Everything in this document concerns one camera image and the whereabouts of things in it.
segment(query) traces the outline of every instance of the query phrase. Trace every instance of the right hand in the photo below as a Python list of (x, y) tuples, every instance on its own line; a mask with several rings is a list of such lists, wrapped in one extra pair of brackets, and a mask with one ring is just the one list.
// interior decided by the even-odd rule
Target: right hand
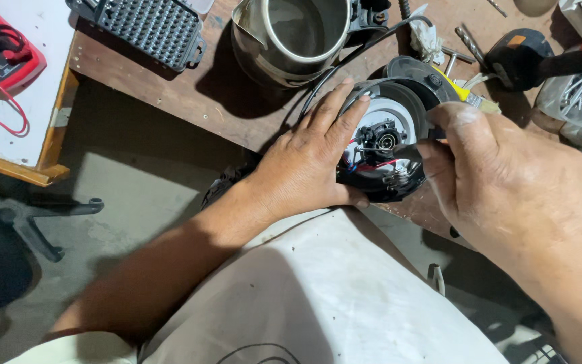
[(449, 147), (418, 149), (457, 231), (521, 285), (580, 282), (582, 154), (463, 103), (439, 105), (429, 118)]

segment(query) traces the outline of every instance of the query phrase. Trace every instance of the left hand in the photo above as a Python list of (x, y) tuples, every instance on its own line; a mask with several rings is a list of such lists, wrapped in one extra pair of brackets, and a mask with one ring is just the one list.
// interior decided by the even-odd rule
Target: left hand
[(337, 117), (353, 88), (351, 78), (336, 86), (297, 128), (278, 138), (243, 181), (272, 219), (333, 205), (369, 206), (365, 194), (335, 181), (336, 165), (370, 103), (362, 96)]

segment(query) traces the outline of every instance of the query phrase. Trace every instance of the forearm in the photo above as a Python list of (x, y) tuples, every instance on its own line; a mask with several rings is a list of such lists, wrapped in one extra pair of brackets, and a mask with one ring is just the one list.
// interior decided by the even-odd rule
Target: forearm
[(563, 352), (582, 363), (582, 242), (574, 246), (573, 254), (541, 253), (529, 277), (516, 281), (551, 317)]
[(248, 187), (237, 184), (205, 211), (157, 237), (90, 285), (49, 336), (107, 331), (142, 342), (204, 277), (272, 222)]

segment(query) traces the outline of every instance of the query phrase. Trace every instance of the white cloth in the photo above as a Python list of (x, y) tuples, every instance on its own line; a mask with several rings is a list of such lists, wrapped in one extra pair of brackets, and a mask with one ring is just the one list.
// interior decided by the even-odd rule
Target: white cloth
[[(39, 355), (44, 345), (31, 351)], [(206, 279), (138, 359), (270, 361), (506, 363), (355, 209), (313, 211), (271, 226)]]

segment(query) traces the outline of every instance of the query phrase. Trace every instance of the wooden workbench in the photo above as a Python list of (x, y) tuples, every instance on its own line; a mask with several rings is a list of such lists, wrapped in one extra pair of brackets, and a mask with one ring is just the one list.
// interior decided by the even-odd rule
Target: wooden workbench
[[(279, 135), (295, 124), (306, 89), (263, 89), (242, 72), (233, 55), (230, 40), (231, 11), (238, 1), (215, 0), (202, 31), (207, 42), (206, 54), (196, 69), (187, 69), (180, 75), (167, 74), (139, 53), (82, 21), (74, 38), (69, 66), (245, 148), (265, 152)], [(540, 30), (557, 54), (562, 51), (563, 47), (552, 37), (555, 28), (564, 27), (558, 25), (563, 21), (558, 17), (558, 12), (551, 10), (538, 18), (529, 18), (516, 9), (513, 0), (497, 2), (509, 14), (508, 18), (502, 17), (486, 0), (438, 0), (429, 5), (425, 15), (437, 26), (445, 46), (467, 54), (454, 32), (461, 25), (468, 29), (485, 52), (506, 32), (523, 27)], [(424, 3), (424, 0), (412, 0), (411, 8), (414, 10)], [(393, 1), (390, 23), (399, 19), (399, 9)], [(400, 39), (404, 37), (390, 37), (367, 51), (339, 71), (321, 93), (332, 89), (348, 74), (356, 81), (367, 79), (398, 55)], [(458, 61), (451, 78), (467, 80), (478, 70), (477, 63), (468, 65)], [(538, 90), (525, 94), (505, 93), (499, 91), (497, 85), (494, 86), (494, 89), (488, 90), (485, 85), (480, 85), (473, 91), (500, 102), (504, 114), (521, 127), (531, 127), (528, 113)], [(164, 143), (181, 142), (168, 141), (166, 135), (163, 137)], [(380, 206), (436, 234), (450, 237), (450, 225), (442, 216), (427, 184), (404, 202)]]

